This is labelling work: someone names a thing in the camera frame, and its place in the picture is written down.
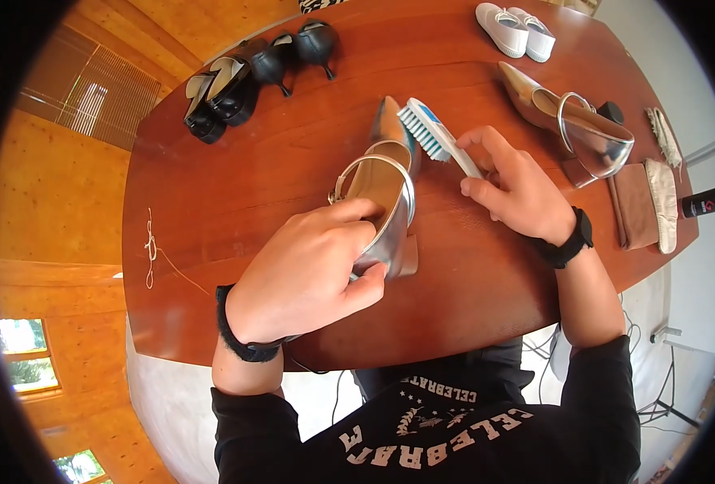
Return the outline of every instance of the spray can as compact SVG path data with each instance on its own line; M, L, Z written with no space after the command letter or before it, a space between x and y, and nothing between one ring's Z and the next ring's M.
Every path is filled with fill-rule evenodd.
M715 211L715 188L681 198L684 218L699 217Z

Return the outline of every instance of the white canvas shoe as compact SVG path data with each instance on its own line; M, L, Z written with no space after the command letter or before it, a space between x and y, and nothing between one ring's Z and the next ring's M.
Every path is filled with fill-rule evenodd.
M519 22L529 31L527 37L527 56L536 62L546 62L551 55L556 40L543 22L534 15L530 15L519 7L511 7L508 13L514 14Z
M476 20L502 53L515 59L524 55L529 31L514 14L494 3L482 3L476 7Z

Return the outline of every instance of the smartwatch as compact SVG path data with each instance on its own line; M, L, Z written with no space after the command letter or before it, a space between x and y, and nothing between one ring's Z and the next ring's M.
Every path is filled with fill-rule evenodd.
M592 241L592 223L581 208L573 207L575 212L575 228L562 246L549 244L542 238L528 237L540 257L555 269L564 269L567 263L578 255L584 246L594 247Z
M215 290L215 299L217 300L217 327L220 335L223 336L228 349L234 352L236 356L243 361L250 363L266 363L272 361L277 353L279 353L279 347L282 346L283 343L290 342L301 334L285 336L285 338L280 338L271 343L243 344L239 342L231 331L231 325L228 324L228 318L226 317L226 299L229 291L231 291L233 287L233 284L229 286L217 286Z

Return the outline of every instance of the toothbrush bristles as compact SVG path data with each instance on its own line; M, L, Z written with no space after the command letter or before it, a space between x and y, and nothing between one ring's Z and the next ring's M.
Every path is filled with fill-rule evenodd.
M449 162L451 158L449 151L443 149L440 143L436 141L435 136L433 136L408 106L405 106L398 112L398 117L403 125L411 132L412 136L420 143L420 146L425 150L430 160L444 163Z

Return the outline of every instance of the sleeve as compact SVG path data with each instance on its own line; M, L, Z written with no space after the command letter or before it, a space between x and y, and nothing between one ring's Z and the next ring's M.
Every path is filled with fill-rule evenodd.
M284 399L271 393L231 396L211 391L219 483L260 482L300 449L299 416Z
M583 348L571 358L561 406L589 429L601 475L596 482L631 482L640 468L640 419L635 409L629 337Z

